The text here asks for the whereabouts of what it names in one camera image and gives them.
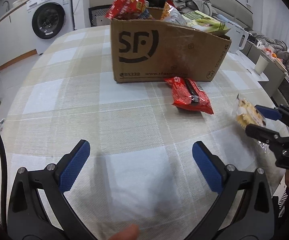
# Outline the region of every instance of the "paper cup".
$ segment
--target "paper cup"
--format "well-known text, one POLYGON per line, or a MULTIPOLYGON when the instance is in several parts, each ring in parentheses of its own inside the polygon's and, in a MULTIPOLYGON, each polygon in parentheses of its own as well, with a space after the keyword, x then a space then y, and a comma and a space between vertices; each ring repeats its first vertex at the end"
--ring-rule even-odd
POLYGON ((261 73, 265 70, 267 65, 268 65, 268 61, 262 55, 260 55, 257 61, 257 64, 255 65, 256 73, 258 75, 261 75, 261 73))

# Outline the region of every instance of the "packaged pastry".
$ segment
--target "packaged pastry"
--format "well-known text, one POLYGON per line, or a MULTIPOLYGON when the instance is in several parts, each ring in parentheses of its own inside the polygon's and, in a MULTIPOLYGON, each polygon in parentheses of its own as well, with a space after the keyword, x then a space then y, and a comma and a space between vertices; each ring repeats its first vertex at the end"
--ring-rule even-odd
POLYGON ((187 22, 182 17, 180 12, 178 12, 178 10, 168 2, 165 2, 165 6, 163 7, 163 13, 161 14, 160 20, 187 26, 187 22))
POLYGON ((189 27, 202 32, 211 33, 216 36, 226 34, 230 28, 224 22, 220 22, 200 11, 188 12, 182 15, 189 27))
POLYGON ((237 96, 233 116, 243 129, 246 129, 246 126, 251 123, 261 127, 266 126, 265 117, 246 98, 242 98, 240 94, 237 96))
POLYGON ((189 78, 173 77, 165 81, 172 86, 173 105, 191 111, 213 114, 210 100, 201 87, 189 78))
POLYGON ((120 20, 153 19, 146 7, 145 0, 114 0, 106 17, 120 20))

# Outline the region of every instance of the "white kettle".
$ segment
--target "white kettle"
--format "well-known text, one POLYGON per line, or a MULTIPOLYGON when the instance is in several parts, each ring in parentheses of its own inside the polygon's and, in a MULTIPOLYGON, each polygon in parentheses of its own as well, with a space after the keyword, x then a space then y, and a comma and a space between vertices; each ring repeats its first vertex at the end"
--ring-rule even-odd
POLYGON ((240 25, 233 21, 226 22, 226 26, 230 28, 230 30, 226 33, 227 36, 231 39, 231 45, 229 48, 229 52, 235 54, 237 50, 243 49, 246 45, 249 33, 245 31, 240 25), (244 36, 243 42, 241 46, 239 46, 241 38, 244 36))

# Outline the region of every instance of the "wooden baseboard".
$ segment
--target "wooden baseboard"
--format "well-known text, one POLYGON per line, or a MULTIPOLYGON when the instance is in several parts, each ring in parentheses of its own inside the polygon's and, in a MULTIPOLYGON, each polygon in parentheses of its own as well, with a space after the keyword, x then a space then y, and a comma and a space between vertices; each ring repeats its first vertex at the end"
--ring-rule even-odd
POLYGON ((38 54, 37 50, 34 49, 34 50, 28 51, 28 52, 20 55, 19 57, 11 59, 10 61, 8 61, 8 62, 6 62, 6 63, 4 63, 3 65, 0 66, 0 71, 5 69, 6 67, 11 66, 12 64, 14 64, 16 62, 19 62, 19 61, 21 61, 21 60, 23 60, 23 59, 25 59, 27 57, 31 57, 31 56, 36 55, 36 54, 38 54))

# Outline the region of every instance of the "checkered tablecloth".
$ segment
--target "checkered tablecloth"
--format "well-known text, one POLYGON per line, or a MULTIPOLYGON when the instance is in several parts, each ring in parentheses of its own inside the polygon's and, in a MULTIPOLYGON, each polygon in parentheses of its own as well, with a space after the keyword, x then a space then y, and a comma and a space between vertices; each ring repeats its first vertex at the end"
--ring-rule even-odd
MULTIPOLYGON (((93 27, 58 38, 35 64, 2 133, 8 195, 19 167, 57 163, 80 139, 90 142, 90 157, 65 196, 99 239, 130 223, 140 226, 140 239, 184 239, 217 196, 192 158, 198 140, 225 164, 263 167, 276 189, 284 170, 231 116, 238 93, 253 104, 273 103, 234 57, 225 57, 212 82, 199 82, 215 113, 208 115, 171 105, 165 82, 117 84, 110 54, 109 26, 93 27)), ((280 122, 268 127, 288 135, 280 122)), ((58 225, 43 192, 41 198, 58 225)))

